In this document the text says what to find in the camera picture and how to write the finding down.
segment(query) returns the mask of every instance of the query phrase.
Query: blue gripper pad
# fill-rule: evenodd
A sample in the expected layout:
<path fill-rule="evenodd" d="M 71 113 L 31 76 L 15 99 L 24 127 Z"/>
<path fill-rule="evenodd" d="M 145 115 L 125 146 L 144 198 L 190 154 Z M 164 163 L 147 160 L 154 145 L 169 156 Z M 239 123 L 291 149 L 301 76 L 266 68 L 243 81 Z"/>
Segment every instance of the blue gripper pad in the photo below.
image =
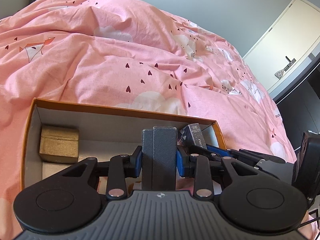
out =
<path fill-rule="evenodd" d="M 221 157 L 230 156 L 228 151 L 222 150 L 218 147 L 207 144 L 207 149 L 213 153 L 220 154 Z"/>
<path fill-rule="evenodd" d="M 141 171 L 141 166 L 142 166 L 142 148 L 140 152 L 138 153 L 138 156 L 136 158 L 136 163 L 134 166 L 134 173 L 136 177 L 139 177 L 140 171 Z"/>
<path fill-rule="evenodd" d="M 184 167 L 181 152 L 177 150 L 177 169 L 180 177 L 184 177 Z"/>

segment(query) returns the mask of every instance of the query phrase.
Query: black cable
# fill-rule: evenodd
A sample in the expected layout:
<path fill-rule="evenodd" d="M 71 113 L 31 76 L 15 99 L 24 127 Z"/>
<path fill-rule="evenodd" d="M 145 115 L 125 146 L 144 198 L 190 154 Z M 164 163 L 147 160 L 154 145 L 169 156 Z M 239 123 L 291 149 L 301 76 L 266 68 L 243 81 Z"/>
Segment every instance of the black cable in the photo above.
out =
<path fill-rule="evenodd" d="M 299 228 L 302 228 L 302 227 L 304 227 L 304 226 L 306 226 L 306 225 L 308 225 L 308 224 L 311 224 L 312 222 L 318 221 L 318 220 L 320 220 L 320 217 L 311 219 L 311 220 L 309 220 L 309 221 L 307 221 L 307 222 L 304 222 L 304 223 L 300 224 Z"/>

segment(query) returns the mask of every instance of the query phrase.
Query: white door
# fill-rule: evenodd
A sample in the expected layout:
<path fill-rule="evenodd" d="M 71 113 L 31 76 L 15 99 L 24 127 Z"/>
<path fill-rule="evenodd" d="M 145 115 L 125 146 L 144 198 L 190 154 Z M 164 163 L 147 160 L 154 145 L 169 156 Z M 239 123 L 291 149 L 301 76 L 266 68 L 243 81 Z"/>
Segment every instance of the white door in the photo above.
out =
<path fill-rule="evenodd" d="M 244 61 L 257 80 L 269 90 L 298 67 L 297 62 L 319 36 L 320 12 L 302 0 L 294 0 L 273 28 L 245 56 Z M 275 73 L 288 65 L 286 56 L 290 60 L 296 59 L 296 63 L 284 72 L 279 81 Z"/>

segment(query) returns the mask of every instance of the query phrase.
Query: ribbed gray handle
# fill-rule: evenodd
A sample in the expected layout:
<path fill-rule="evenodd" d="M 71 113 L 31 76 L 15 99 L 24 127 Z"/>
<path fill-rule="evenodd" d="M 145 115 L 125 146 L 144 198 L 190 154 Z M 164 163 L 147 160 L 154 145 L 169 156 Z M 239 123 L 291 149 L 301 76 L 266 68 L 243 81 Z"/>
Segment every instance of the ribbed gray handle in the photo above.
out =
<path fill-rule="evenodd" d="M 24 231 L 17 240 L 305 240 L 296 231 L 258 236 L 230 225 L 215 205 L 188 191 L 134 191 L 125 200 L 111 201 L 100 217 L 78 231 L 40 235 Z"/>

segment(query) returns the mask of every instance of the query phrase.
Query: black device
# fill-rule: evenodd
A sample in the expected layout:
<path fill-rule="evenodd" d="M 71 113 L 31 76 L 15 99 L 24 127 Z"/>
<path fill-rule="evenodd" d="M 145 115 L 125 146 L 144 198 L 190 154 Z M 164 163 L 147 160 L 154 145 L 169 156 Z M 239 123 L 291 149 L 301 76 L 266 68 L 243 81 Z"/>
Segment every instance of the black device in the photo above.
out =
<path fill-rule="evenodd" d="M 320 134 L 303 133 L 293 173 L 292 184 L 305 195 L 311 206 L 320 192 Z"/>
<path fill-rule="evenodd" d="M 16 239 L 304 239 L 297 228 L 308 208 L 305 195 L 269 172 L 269 162 L 279 167 L 283 160 L 206 146 L 193 145 L 189 154 L 176 149 L 180 176 L 195 178 L 192 195 L 161 188 L 128 195 L 125 178 L 143 168 L 141 146 L 110 162 L 86 158 L 17 195 L 13 208 L 24 231 Z M 108 176 L 105 195 L 97 192 L 100 176 Z"/>

